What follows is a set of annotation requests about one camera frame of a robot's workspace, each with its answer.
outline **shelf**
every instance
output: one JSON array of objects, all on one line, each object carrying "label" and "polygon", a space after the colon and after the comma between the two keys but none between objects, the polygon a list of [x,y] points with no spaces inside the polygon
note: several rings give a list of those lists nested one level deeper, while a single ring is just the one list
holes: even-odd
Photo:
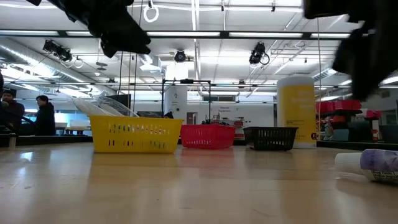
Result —
[{"label": "shelf", "polygon": [[353,116],[356,114],[361,114],[361,110],[335,110],[331,112],[326,112],[326,113],[321,113],[321,117],[327,117],[327,116]]}]

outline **black cloth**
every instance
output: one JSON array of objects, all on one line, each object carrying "label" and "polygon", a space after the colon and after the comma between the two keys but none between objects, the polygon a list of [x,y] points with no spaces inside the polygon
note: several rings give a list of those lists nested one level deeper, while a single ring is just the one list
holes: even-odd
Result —
[{"label": "black cloth", "polygon": [[41,106],[36,114],[36,126],[38,136],[53,136],[55,135],[55,112],[54,106],[47,103]]},{"label": "black cloth", "polygon": [[[13,100],[12,102],[8,103],[8,106],[4,108],[4,110],[9,111],[13,114],[18,116],[23,116],[25,113],[24,105],[17,103],[17,101]],[[21,117],[9,114],[9,113],[2,113],[3,120],[7,124],[11,124],[15,130],[18,130],[22,124]]]}]

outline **table surface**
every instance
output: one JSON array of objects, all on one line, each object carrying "label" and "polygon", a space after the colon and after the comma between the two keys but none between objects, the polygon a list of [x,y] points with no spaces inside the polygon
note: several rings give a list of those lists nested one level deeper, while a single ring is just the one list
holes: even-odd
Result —
[{"label": "table surface", "polygon": [[338,152],[18,147],[0,151],[0,223],[395,223],[398,188],[337,173]]}]

